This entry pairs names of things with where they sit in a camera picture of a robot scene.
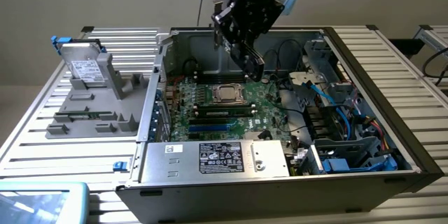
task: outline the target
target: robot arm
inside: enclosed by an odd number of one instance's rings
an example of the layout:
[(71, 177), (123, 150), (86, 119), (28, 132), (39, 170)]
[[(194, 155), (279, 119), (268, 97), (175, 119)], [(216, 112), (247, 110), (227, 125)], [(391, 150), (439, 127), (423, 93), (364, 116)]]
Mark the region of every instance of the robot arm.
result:
[(215, 46), (223, 45), (243, 72), (260, 81), (264, 71), (262, 55), (254, 49), (254, 41), (267, 33), (284, 5), (278, 0), (230, 0), (222, 10), (215, 4)]

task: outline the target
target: tablet screen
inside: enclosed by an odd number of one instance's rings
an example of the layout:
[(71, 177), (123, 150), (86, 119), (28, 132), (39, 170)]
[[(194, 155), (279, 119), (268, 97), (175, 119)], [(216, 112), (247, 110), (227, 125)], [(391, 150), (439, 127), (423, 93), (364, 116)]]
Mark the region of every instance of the tablet screen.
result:
[(0, 191), (2, 223), (56, 223), (67, 191)]

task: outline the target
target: warning label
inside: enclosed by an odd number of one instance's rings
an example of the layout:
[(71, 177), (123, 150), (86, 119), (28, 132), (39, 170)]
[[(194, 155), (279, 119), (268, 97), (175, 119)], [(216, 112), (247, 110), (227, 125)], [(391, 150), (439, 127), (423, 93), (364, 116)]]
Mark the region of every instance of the warning label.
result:
[(203, 174), (244, 172), (242, 144), (239, 142), (200, 144), (199, 163), (199, 171)]
[(104, 77), (95, 60), (74, 60), (72, 65), (84, 82), (103, 82)]

